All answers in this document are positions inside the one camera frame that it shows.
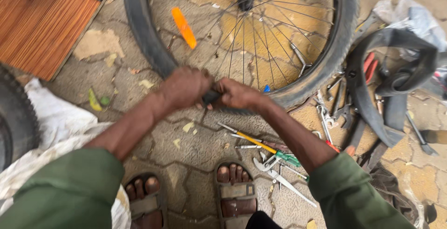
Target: sandal strap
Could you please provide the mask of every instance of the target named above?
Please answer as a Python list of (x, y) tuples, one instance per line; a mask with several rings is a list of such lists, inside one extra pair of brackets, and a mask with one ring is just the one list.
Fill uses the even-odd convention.
[(148, 195), (143, 199), (132, 201), (130, 205), (132, 220), (137, 219), (143, 216), (144, 214), (151, 213), (159, 208), (160, 203), (158, 202), (157, 193)]
[(239, 198), (254, 195), (254, 184), (237, 184), (232, 186), (220, 186), (220, 197), (222, 199)]

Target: man's left hand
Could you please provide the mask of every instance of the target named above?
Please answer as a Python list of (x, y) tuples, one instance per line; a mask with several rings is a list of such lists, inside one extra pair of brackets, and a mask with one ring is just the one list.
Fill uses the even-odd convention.
[(180, 67), (161, 84), (159, 92), (173, 111), (179, 110), (202, 102), (213, 80), (206, 69)]

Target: orange reflector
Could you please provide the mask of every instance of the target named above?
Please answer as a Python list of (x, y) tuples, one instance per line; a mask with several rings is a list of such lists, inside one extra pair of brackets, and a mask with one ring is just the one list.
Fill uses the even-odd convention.
[(180, 30), (180, 33), (182, 34), (183, 38), (186, 40), (186, 43), (188, 43), (191, 49), (194, 49), (197, 45), (197, 41), (195, 40), (193, 30), (191, 30), (190, 26), (188, 25), (185, 16), (183, 16), (182, 14), (182, 11), (180, 11), (180, 8), (174, 7), (171, 10), (171, 13), (172, 17), (174, 17), (175, 24)]

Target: hand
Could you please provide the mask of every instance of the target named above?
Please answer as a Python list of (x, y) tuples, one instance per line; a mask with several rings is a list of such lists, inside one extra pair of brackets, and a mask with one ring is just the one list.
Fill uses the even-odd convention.
[(179, 110), (201, 102), (202, 95), (211, 88), (213, 80), (206, 69), (200, 71), (198, 68), (181, 67), (161, 84), (159, 92), (172, 111)]
[(229, 78), (222, 78), (216, 83), (216, 91), (222, 94), (218, 104), (238, 109), (257, 111), (262, 102), (270, 102), (270, 98), (261, 94), (258, 90), (238, 83)]

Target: bicycle tire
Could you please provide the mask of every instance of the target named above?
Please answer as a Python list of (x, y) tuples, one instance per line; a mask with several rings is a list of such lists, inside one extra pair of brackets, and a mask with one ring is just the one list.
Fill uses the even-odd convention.
[(0, 172), (37, 148), (37, 117), (23, 87), (0, 66)]
[[(337, 6), (333, 14), (334, 26), (325, 46), (324, 53), (317, 59), (317, 66), (312, 66), (302, 79), (277, 89), (269, 95), (284, 109), (291, 109), (303, 103), (331, 78), (343, 63), (352, 44), (352, 37), (357, 26), (358, 0), (333, 0)], [(124, 0), (129, 25), (136, 42), (152, 68), (166, 79), (178, 66), (161, 41), (152, 22), (152, 12), (148, 0)], [(225, 108), (224, 112), (239, 115), (252, 115), (243, 109)]]

